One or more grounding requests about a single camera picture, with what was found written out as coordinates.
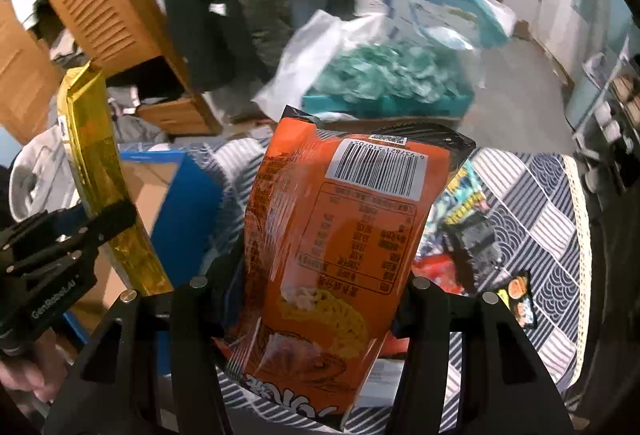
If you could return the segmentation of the person's left hand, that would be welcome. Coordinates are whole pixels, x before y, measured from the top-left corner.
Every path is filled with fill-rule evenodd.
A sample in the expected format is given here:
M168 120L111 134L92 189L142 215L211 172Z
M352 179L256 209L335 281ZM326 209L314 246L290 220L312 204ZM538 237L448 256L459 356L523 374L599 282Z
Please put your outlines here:
M9 358L1 361L1 384L6 389L32 392L44 403L55 400L67 371L65 360L56 348L53 330L35 341L32 359Z

